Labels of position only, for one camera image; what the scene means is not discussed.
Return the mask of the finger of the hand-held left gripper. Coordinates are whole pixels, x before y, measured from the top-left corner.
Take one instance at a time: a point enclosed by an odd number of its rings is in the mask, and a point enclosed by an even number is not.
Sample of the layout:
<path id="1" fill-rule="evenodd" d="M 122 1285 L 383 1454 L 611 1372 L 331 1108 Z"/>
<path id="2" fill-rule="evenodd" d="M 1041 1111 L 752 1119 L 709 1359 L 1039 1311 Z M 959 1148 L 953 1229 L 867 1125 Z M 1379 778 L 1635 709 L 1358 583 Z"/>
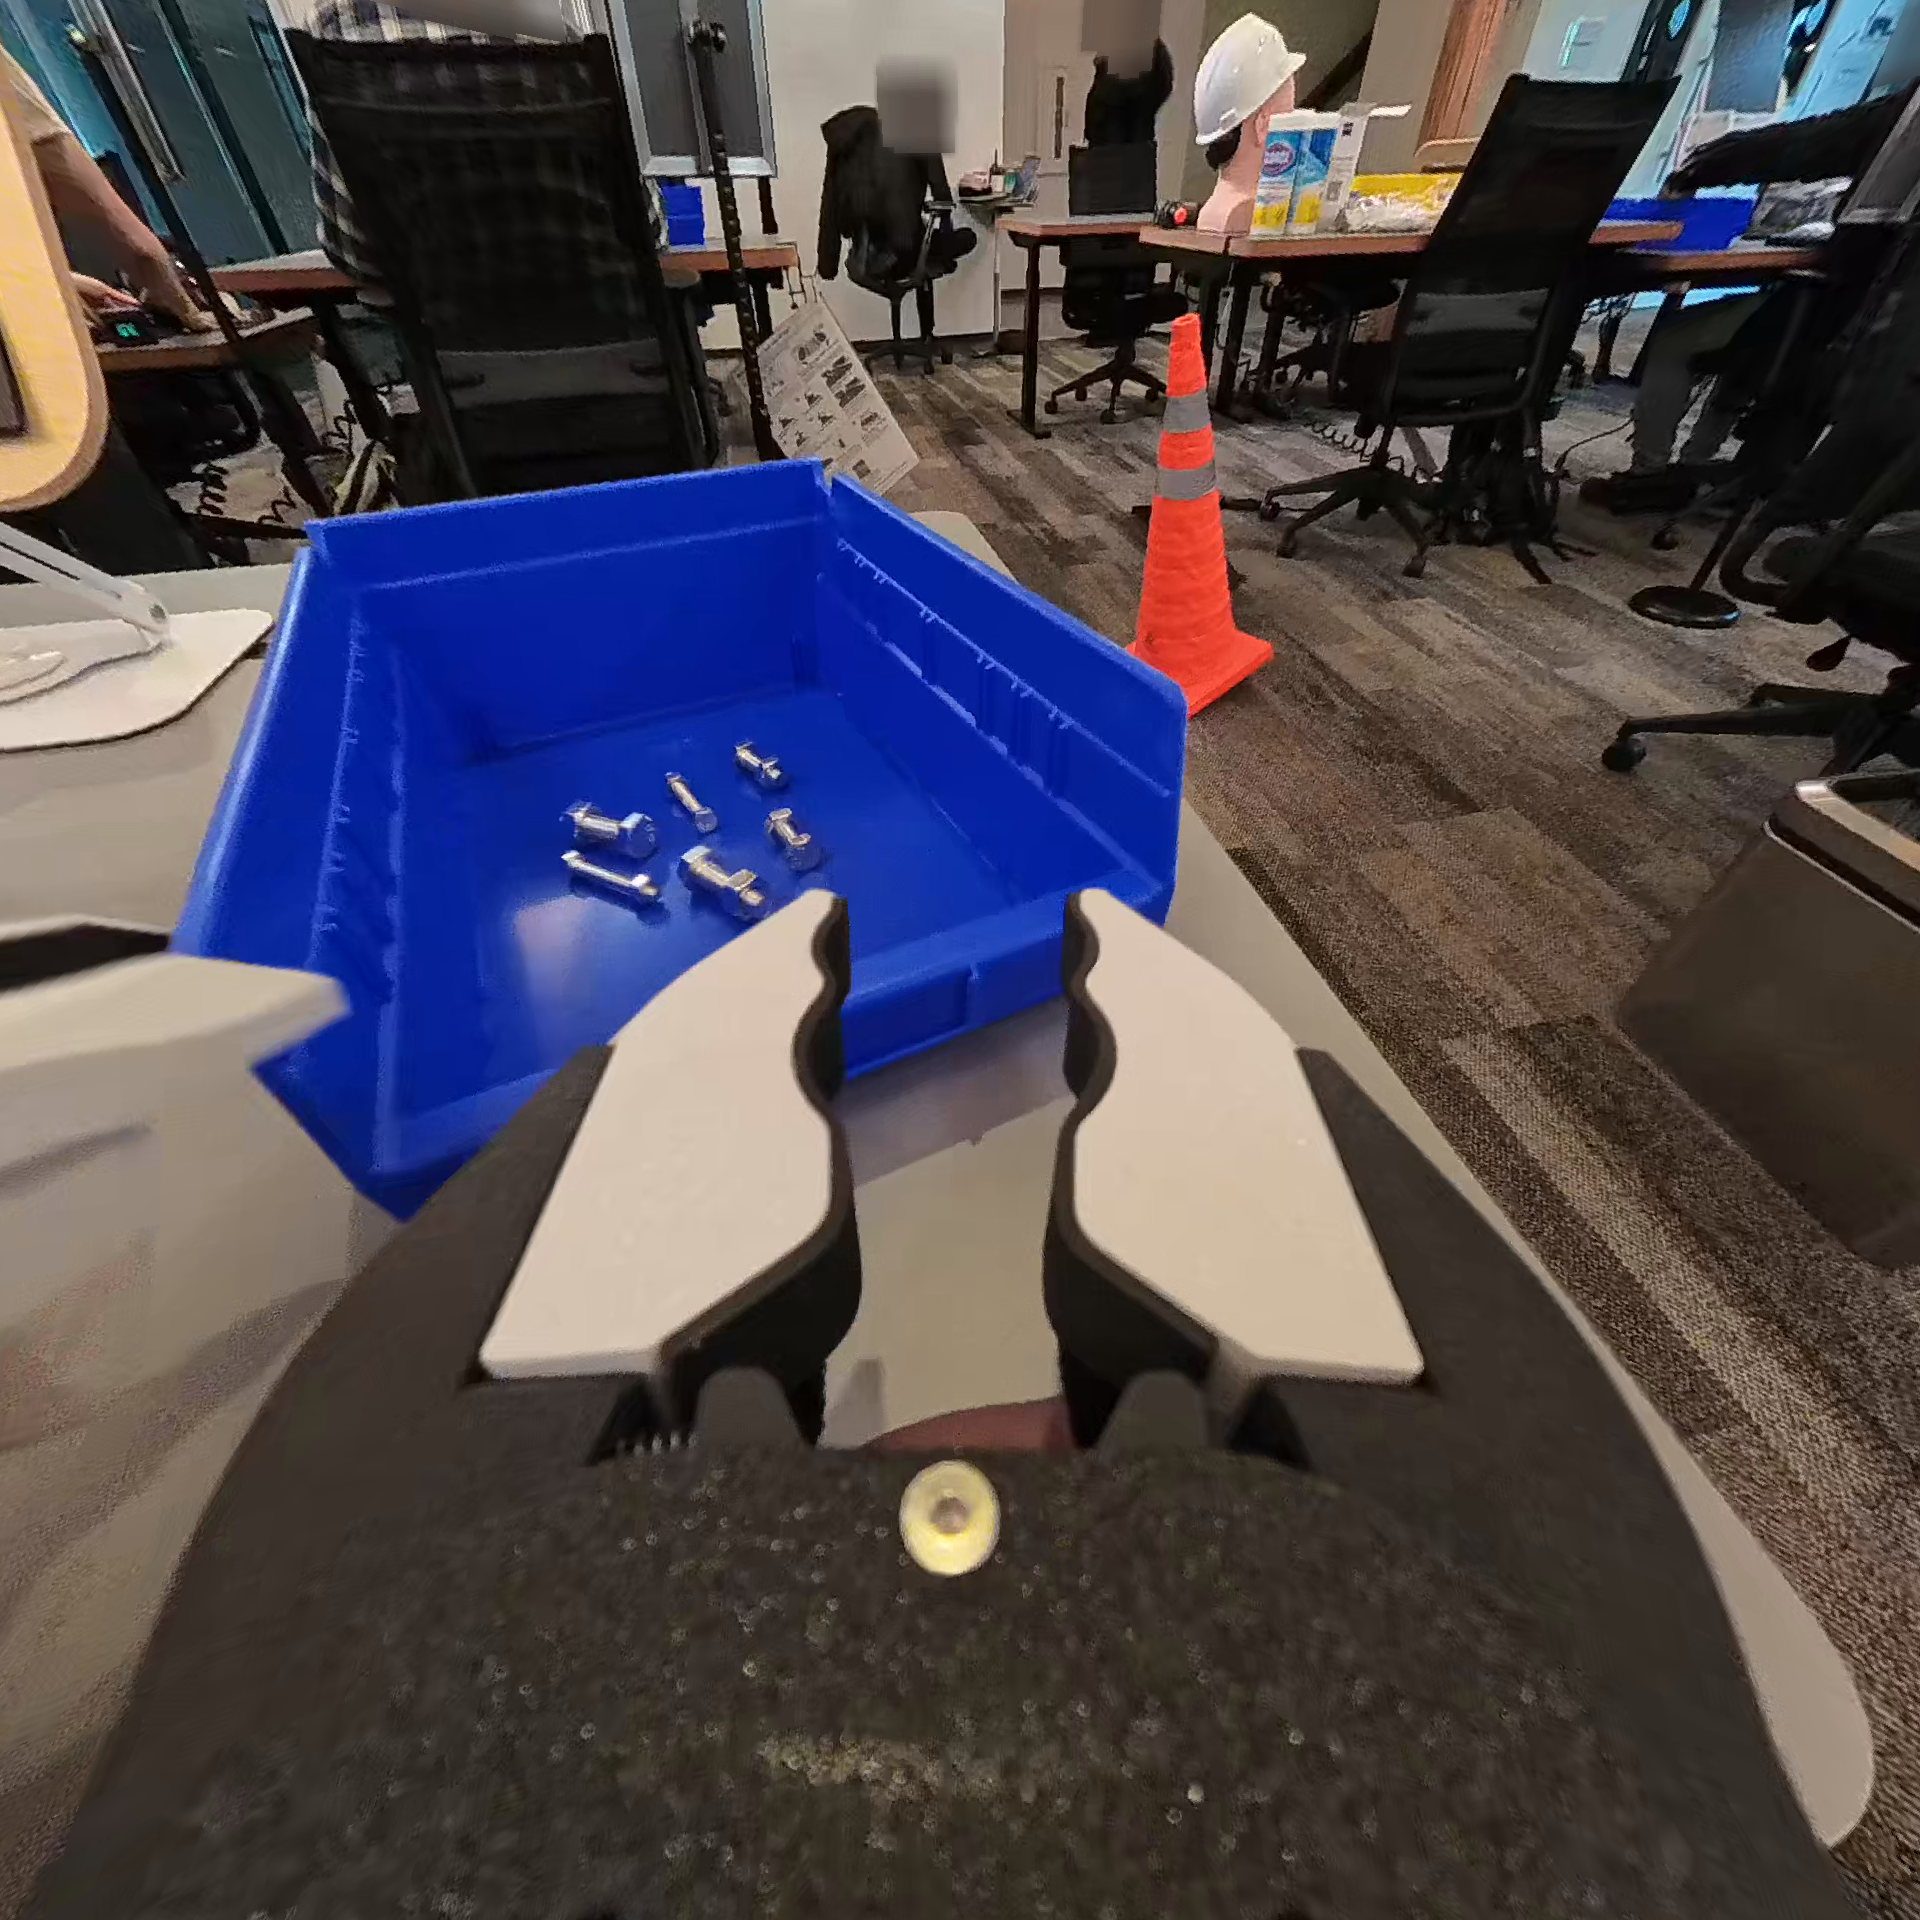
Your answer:
<path id="1" fill-rule="evenodd" d="M 258 1066 L 346 1020 L 335 977 L 120 918 L 26 918 L 5 922 L 3 988 L 8 1201 L 69 1174 L 115 1201 L 321 1176 Z"/>

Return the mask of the blue plastic bin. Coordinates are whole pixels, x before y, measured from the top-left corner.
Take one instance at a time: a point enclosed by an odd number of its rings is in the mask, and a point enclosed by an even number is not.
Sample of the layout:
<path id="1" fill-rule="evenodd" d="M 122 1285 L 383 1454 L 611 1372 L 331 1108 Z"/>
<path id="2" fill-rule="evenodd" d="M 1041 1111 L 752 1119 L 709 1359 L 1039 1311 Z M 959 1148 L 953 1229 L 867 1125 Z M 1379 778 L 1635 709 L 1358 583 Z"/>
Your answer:
<path id="1" fill-rule="evenodd" d="M 581 1048 L 746 922 L 666 880 L 570 880 L 563 808 L 666 816 L 754 737 L 851 918 L 863 1073 L 1062 989 L 1066 901 L 1176 894 L 1179 690 L 817 464 L 329 521 L 291 575 L 174 946 L 331 976 L 336 1026 L 258 1069 L 408 1217 Z"/>

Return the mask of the black office chair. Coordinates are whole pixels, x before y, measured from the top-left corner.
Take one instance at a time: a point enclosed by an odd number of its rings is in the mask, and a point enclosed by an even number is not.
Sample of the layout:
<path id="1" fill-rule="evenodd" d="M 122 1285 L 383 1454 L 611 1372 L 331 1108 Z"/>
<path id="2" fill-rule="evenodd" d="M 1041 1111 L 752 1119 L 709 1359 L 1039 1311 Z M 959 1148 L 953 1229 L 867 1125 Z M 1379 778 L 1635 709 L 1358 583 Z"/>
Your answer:
<path id="1" fill-rule="evenodd" d="M 713 465 L 607 33 L 315 4 L 291 50 L 322 250 L 392 321 L 415 397 L 392 429 L 403 504 Z"/>
<path id="2" fill-rule="evenodd" d="M 1286 517 L 1279 552 L 1355 506 L 1413 541 L 1421 577 L 1438 544 L 1503 544 L 1547 584 L 1538 545 L 1557 541 L 1559 484 L 1543 423 L 1586 303 L 1597 231 L 1659 125 L 1677 74 L 1565 81 L 1513 74 L 1427 246 L 1399 281 L 1382 341 L 1350 330 L 1329 384 L 1371 441 L 1365 464 L 1269 488 Z"/>
<path id="3" fill-rule="evenodd" d="M 1855 644 L 1891 660 L 1882 688 L 1759 682 L 1738 709 L 1630 717 L 1601 766 L 1632 774 L 1655 736 L 1821 737 L 1825 777 L 1894 761 L 1917 777 L 1919 709 L 1919 289 L 1917 253 L 1891 271 L 1840 359 L 1810 449 L 1746 509 L 1721 583 L 1790 625 L 1835 625 L 1809 655 L 1834 673 Z"/>

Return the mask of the wooden table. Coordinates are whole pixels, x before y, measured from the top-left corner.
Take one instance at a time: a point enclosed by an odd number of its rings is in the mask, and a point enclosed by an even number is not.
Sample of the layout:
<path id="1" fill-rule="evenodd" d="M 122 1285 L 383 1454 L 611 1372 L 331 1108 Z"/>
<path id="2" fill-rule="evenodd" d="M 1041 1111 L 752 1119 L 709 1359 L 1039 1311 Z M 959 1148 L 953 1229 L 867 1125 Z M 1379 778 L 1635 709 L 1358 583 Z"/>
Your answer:
<path id="1" fill-rule="evenodd" d="M 1433 231 L 1371 233 L 1295 233 L 1250 237 L 1247 233 L 1213 233 L 1191 225 L 1143 223 L 1125 215 L 1066 215 L 1046 220 L 1033 212 L 999 220 L 997 233 L 1025 255 L 1019 344 L 1019 404 L 1011 413 L 1022 429 L 1046 441 L 1049 426 L 1039 420 L 1041 404 L 1041 261 L 1046 250 L 1062 250 L 1073 240 L 1125 237 L 1143 253 L 1171 257 L 1183 270 L 1202 276 L 1202 338 L 1217 373 L 1214 413 L 1235 417 L 1238 367 L 1241 338 L 1254 306 L 1254 289 L 1264 273 L 1286 278 L 1330 276 L 1362 262 L 1365 271 L 1384 273 L 1389 265 L 1413 261 L 1430 249 Z"/>

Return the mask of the orange traffic cone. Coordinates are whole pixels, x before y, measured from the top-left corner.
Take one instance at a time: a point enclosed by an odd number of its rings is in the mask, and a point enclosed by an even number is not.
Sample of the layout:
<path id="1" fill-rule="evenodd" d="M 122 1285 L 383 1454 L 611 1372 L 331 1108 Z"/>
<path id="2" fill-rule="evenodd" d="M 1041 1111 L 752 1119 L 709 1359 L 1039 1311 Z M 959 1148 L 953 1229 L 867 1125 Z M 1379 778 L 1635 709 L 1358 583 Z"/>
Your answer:
<path id="1" fill-rule="evenodd" d="M 1214 706 L 1275 657 L 1269 640 L 1239 625 L 1233 605 L 1208 357 L 1193 312 L 1177 318 L 1169 338 L 1159 460 L 1130 653 L 1177 685 L 1189 716 Z"/>

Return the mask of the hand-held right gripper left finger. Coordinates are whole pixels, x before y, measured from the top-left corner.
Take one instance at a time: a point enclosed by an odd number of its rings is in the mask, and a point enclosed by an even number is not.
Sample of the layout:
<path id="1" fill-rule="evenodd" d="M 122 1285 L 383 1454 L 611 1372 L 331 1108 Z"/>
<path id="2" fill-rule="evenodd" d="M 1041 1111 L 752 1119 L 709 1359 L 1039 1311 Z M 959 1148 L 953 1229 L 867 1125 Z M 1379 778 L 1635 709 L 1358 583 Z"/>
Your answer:
<path id="1" fill-rule="evenodd" d="M 760 1369 L 821 1398 L 859 1305 L 841 896 L 807 889 L 613 1037 L 526 1240 L 482 1372 L 622 1377 L 667 1420 Z"/>

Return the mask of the white leaning sign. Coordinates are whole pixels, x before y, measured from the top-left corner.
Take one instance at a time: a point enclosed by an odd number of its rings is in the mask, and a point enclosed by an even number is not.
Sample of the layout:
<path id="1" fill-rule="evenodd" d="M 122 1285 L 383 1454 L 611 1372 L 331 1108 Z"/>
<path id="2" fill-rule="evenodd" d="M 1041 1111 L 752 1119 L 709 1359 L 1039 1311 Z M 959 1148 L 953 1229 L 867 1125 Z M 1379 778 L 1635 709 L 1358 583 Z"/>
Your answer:
<path id="1" fill-rule="evenodd" d="M 758 346 L 771 460 L 821 464 L 889 496 L 919 464 L 873 373 L 819 294 L 797 303 Z"/>

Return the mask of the white hard hat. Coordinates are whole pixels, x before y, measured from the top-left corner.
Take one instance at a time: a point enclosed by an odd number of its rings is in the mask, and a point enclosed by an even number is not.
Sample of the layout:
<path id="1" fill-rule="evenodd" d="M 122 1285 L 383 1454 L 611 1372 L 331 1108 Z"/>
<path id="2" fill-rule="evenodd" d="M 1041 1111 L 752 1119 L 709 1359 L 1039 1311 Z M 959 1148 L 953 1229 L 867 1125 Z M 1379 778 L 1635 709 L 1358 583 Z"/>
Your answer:
<path id="1" fill-rule="evenodd" d="M 1286 93 L 1306 64 L 1280 26 L 1241 14 L 1214 37 L 1191 84 L 1193 144 L 1210 148 Z"/>

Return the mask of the group of silver bolts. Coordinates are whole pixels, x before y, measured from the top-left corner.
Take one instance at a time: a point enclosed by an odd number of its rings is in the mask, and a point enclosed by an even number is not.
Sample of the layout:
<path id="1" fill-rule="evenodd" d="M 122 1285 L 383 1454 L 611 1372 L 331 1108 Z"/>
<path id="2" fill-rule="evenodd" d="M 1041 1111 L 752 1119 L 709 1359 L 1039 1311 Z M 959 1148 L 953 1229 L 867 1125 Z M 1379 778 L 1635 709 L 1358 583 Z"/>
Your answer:
<path id="1" fill-rule="evenodd" d="M 577 800 L 563 808 L 567 846 L 560 854 L 573 881 L 645 911 L 666 911 L 666 880 L 686 896 L 739 922 L 758 922 L 777 908 L 768 872 L 746 863 L 723 838 L 728 825 L 754 825 L 777 865 L 809 880 L 826 872 L 831 850 L 797 812 L 792 774 L 781 751 L 746 736 L 730 742 L 725 761 L 746 812 L 723 816 L 706 774 L 667 770 L 662 777 L 666 816 L 611 808 Z"/>

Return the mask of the grey desk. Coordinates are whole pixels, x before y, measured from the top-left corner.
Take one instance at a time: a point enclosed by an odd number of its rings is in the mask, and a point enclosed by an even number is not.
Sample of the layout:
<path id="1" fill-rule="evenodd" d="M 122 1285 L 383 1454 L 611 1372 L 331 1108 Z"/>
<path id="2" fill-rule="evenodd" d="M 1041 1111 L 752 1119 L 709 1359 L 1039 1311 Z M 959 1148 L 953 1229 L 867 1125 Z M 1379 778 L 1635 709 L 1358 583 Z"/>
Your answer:
<path id="1" fill-rule="evenodd" d="M 122 952 L 174 922 L 258 660 L 167 726 L 5 753 L 5 935 Z M 1855 1673 L 1621 1357 L 1550 1280 L 1198 812 L 1169 930 L 1333 1052 L 1522 1249 L 1643 1428 L 1710 1559 L 1816 1832 L 1866 1817 L 1877 1758 Z M 1066 1114 L 1058 1005 L 859 1084 L 848 1121 L 867 1288 L 831 1366 L 826 1440 L 859 1447 L 1051 1380 L 1039 1240 Z M 291 1349 L 395 1231 L 242 1066 L 166 1093 L 120 1135 L 5 1168 L 5 1910 L 120 1713 L 210 1485 Z"/>

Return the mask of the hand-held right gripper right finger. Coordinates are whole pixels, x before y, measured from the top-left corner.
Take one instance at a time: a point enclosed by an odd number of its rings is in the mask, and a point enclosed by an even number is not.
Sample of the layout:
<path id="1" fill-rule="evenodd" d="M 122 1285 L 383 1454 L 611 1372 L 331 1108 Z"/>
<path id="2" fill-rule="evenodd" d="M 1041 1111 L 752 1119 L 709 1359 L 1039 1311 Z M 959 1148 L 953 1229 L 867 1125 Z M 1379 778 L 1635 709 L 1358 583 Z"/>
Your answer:
<path id="1" fill-rule="evenodd" d="M 1222 1417 L 1274 1377 L 1409 1386 L 1424 1352 L 1263 1001 L 1104 889 L 1064 911 L 1046 1309 L 1070 1385 L 1176 1373 Z"/>

